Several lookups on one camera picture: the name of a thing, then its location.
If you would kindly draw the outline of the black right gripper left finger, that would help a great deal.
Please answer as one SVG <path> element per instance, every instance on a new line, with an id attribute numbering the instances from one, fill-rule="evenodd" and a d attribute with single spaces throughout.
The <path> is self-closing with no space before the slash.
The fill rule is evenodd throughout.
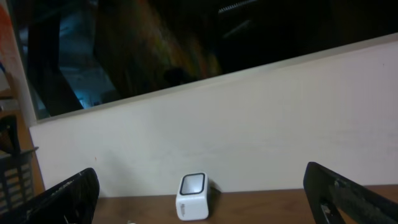
<path id="1" fill-rule="evenodd" d="M 91 224 L 99 192 L 95 170 L 86 168 L 1 215 L 1 224 Z"/>

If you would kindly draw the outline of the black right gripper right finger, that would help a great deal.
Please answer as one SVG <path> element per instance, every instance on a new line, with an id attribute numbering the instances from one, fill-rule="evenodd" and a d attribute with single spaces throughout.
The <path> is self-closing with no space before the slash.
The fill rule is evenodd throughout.
<path id="1" fill-rule="evenodd" d="M 397 223 L 397 204 L 316 163 L 307 164 L 303 188 L 316 223 Z"/>

